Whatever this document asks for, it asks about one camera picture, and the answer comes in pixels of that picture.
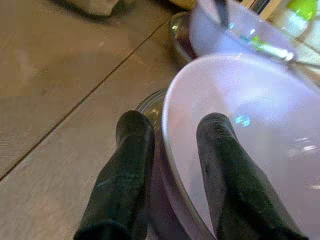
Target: spoon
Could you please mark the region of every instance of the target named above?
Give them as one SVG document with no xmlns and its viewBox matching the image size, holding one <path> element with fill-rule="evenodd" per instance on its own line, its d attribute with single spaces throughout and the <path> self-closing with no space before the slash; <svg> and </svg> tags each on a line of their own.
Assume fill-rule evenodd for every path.
<svg viewBox="0 0 320 240">
<path fill-rule="evenodd" d="M 228 3 L 227 0 L 214 0 L 215 6 L 218 11 L 221 25 L 229 29 L 229 12 L 228 12 Z"/>
</svg>

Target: metal bowl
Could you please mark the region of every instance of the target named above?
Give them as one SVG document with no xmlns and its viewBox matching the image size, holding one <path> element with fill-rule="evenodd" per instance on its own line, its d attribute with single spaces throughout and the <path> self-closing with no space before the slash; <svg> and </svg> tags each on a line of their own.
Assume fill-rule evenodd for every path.
<svg viewBox="0 0 320 240">
<path fill-rule="evenodd" d="M 169 23 L 174 58 L 181 68 L 197 57 L 189 40 L 189 23 L 190 14 L 188 12 L 175 14 Z"/>
</svg>

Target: green object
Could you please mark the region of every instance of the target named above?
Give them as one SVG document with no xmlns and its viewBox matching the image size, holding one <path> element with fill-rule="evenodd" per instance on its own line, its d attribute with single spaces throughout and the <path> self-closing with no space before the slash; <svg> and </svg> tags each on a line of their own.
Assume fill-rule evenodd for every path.
<svg viewBox="0 0 320 240">
<path fill-rule="evenodd" d="M 287 7 L 304 20 L 310 21 L 317 14 L 318 0 L 292 0 Z"/>
<path fill-rule="evenodd" d="M 287 212 L 265 173 L 239 144 L 225 115 L 211 113 L 204 117 L 196 138 L 204 189 L 218 240 L 308 239 Z M 217 169 L 222 177 L 217 177 Z M 216 190 L 221 186 L 219 182 L 223 182 L 225 189 Z M 211 193 L 223 191 L 221 210 L 217 207 L 217 194 Z"/>
<path fill-rule="evenodd" d="M 116 145 L 97 177 L 74 240 L 146 239 L 155 145 L 149 120 L 137 111 L 123 114 Z"/>
</svg>

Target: floor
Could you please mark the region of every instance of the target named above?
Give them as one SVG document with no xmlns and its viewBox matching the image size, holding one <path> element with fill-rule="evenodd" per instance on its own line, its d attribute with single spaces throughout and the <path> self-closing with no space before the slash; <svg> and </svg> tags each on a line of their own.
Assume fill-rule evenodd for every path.
<svg viewBox="0 0 320 240">
<path fill-rule="evenodd" d="M 177 11 L 136 0 L 102 20 L 56 0 L 0 1 L 0 239 L 72 239 L 118 118 L 179 70 Z"/>
</svg>

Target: white bowl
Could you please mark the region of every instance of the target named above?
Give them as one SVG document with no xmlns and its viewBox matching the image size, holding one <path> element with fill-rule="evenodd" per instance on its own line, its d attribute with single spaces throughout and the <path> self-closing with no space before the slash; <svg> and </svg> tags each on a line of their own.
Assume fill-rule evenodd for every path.
<svg viewBox="0 0 320 240">
<path fill-rule="evenodd" d="M 288 38 L 256 13 L 233 0 L 227 2 L 229 22 L 233 25 L 231 31 L 249 39 L 258 36 L 260 40 L 273 46 L 296 53 Z M 214 0 L 197 0 L 191 15 L 189 38 L 199 57 L 217 52 L 250 53 L 253 50 L 243 40 L 220 26 Z"/>
<path fill-rule="evenodd" d="M 204 225 L 208 231 L 201 233 L 202 239 L 211 239 L 210 232 L 215 233 L 196 129 L 204 116 L 218 112 L 230 118 L 240 144 L 266 173 L 300 229 L 317 239 L 319 103 L 318 89 L 258 56 L 210 55 L 184 67 L 167 91 L 162 114 L 165 149 L 177 186 L 166 189 L 169 196 L 180 193 L 181 198 L 171 204 L 182 225 Z"/>
</svg>

